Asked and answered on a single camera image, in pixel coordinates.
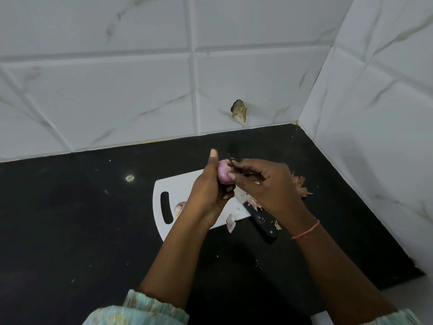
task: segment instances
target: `cutting board handle hole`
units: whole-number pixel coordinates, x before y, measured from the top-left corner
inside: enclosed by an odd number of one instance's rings
[[[161,212],[164,222],[166,224],[171,224],[173,222],[173,213],[170,209],[170,199],[168,198],[168,191],[161,193]]]

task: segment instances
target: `person's right hand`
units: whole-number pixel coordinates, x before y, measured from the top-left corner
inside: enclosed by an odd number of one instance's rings
[[[267,212],[281,222],[285,222],[287,217],[309,213],[296,190],[286,164],[248,158],[240,162],[232,160],[232,164],[240,172],[253,173],[245,176],[230,172],[229,176],[235,184],[254,197]]]

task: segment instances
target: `light blue sleeve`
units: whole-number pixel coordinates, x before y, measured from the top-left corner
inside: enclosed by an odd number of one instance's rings
[[[402,309],[387,316],[376,318],[363,325],[422,325],[418,318],[409,309]]]
[[[189,315],[180,308],[129,290],[122,307],[99,308],[83,325],[186,325],[188,319]]]

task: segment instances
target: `bracelet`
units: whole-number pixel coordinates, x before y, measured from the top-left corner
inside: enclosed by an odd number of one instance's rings
[[[304,231],[302,234],[299,234],[299,235],[297,235],[295,237],[292,237],[292,240],[297,239],[299,237],[302,237],[305,234],[310,233],[311,231],[313,231],[319,225],[319,223],[320,223],[320,220],[317,220],[317,222],[310,229]]]

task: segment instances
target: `person's left hand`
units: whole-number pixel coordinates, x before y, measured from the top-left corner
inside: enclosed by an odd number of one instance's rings
[[[217,169],[218,152],[212,149],[207,166],[195,179],[187,204],[181,213],[199,216],[207,229],[215,224],[224,206],[235,195],[235,185],[221,185],[218,182]]]

